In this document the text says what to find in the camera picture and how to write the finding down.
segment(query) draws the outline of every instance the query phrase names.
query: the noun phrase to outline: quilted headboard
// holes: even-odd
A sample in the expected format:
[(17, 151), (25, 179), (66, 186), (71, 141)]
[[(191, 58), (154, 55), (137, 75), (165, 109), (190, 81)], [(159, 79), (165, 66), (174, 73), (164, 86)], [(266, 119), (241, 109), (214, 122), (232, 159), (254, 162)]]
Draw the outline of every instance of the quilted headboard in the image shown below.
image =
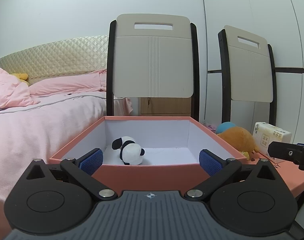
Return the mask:
[(30, 84), (56, 76), (71, 76), (104, 69), (108, 35), (74, 38), (42, 44), (0, 58), (8, 73), (27, 73)]

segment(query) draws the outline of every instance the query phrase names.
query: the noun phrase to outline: open box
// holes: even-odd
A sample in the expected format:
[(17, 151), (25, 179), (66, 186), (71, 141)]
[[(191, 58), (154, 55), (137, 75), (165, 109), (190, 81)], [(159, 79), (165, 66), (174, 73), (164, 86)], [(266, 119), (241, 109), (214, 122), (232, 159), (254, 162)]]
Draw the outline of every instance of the open box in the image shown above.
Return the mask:
[[(112, 142), (130, 136), (145, 150), (142, 164), (124, 165)], [(209, 175), (199, 164), (202, 149), (222, 159), (246, 158), (191, 117), (105, 116), (65, 145), (50, 164), (79, 158), (94, 148), (103, 151), (103, 164), (92, 175), (116, 191), (179, 190), (184, 194)]]

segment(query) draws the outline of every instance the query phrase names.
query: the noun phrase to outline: pink bedsheet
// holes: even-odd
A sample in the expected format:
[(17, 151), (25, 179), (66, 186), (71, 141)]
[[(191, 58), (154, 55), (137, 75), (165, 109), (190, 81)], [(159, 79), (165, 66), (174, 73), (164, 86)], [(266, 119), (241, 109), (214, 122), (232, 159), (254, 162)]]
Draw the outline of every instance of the pink bedsheet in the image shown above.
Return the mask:
[[(105, 92), (39, 98), (41, 106), (29, 111), (0, 112), (0, 239), (10, 232), (3, 205), (11, 189), (34, 158), (47, 160), (105, 114)], [(128, 115), (128, 99), (115, 100), (115, 115)]]

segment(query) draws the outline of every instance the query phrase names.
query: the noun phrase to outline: metal screw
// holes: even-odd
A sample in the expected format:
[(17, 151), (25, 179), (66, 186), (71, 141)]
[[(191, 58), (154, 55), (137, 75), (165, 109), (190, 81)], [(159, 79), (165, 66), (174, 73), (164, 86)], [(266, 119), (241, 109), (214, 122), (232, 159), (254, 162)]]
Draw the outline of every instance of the metal screw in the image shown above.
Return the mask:
[(198, 189), (190, 189), (187, 192), (187, 195), (189, 197), (201, 197), (203, 195), (203, 192), (201, 190), (198, 190)]
[(101, 197), (112, 197), (114, 194), (115, 192), (108, 188), (99, 191)]

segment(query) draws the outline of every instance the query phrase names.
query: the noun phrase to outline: box wall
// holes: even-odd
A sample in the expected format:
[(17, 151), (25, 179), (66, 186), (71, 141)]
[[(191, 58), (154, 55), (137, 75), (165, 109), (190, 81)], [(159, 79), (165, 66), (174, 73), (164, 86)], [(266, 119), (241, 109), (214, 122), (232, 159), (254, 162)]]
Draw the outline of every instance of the box wall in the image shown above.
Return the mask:
[(203, 149), (208, 149), (223, 160), (232, 157), (235, 158), (231, 153), (191, 122), (189, 126), (188, 149), (196, 160), (199, 160), (200, 151)]
[(108, 145), (122, 136), (130, 136), (145, 148), (188, 146), (189, 120), (106, 120)]
[(61, 159), (79, 158), (94, 148), (100, 148), (102, 151), (107, 147), (105, 135), (106, 121), (100, 123), (92, 132), (85, 136), (71, 150), (69, 150)]

